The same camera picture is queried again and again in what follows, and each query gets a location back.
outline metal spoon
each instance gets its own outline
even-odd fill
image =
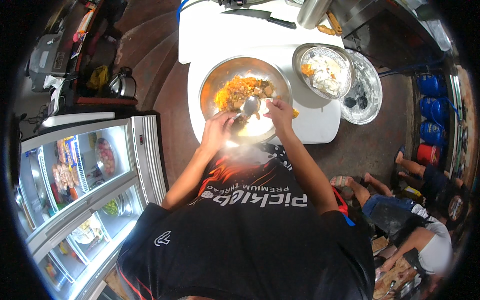
[[[258,96],[250,96],[248,97],[245,102],[240,107],[241,112],[239,112],[235,117],[232,119],[236,120],[239,116],[246,116],[250,117],[254,113],[257,113],[260,109],[260,101]]]

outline white table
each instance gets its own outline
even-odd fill
[[[292,126],[304,144],[329,143],[335,138],[340,124],[338,100],[317,96],[294,73],[291,61],[293,51],[301,44],[323,43],[343,48],[341,37],[329,36],[317,29],[308,30],[298,23],[297,29],[292,30],[265,20],[220,14],[225,8],[214,1],[191,0],[186,7],[180,14],[179,62],[191,63],[188,103],[193,131],[199,142],[205,125],[199,100],[202,82],[218,63],[237,55],[249,55],[274,64],[287,77],[292,88],[293,107],[300,112]],[[272,17],[290,22],[296,22],[300,10],[283,0],[251,8],[270,11]],[[330,27],[326,18],[321,24]],[[249,48],[243,48],[247,43],[239,43],[239,37],[255,32],[268,33],[269,38],[251,38]],[[280,141],[275,138],[271,143],[280,144]]]

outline red bucket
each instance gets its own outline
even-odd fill
[[[437,146],[430,146],[429,144],[421,143],[417,151],[417,161],[426,166],[432,164],[434,167],[438,165],[440,159],[440,148]]]

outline wooden handle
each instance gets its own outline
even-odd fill
[[[342,26],[338,23],[336,17],[332,14],[331,11],[327,11],[328,19],[330,20],[330,24],[332,25],[333,29],[338,35],[342,34]]]
[[[333,30],[332,28],[328,28],[325,25],[318,25],[317,29],[318,29],[318,31],[326,33],[328,35],[331,35],[331,36],[335,35],[335,30]]]

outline display refrigerator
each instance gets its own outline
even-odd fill
[[[91,299],[147,206],[167,192],[159,117],[70,126],[22,142],[21,234],[54,298]]]

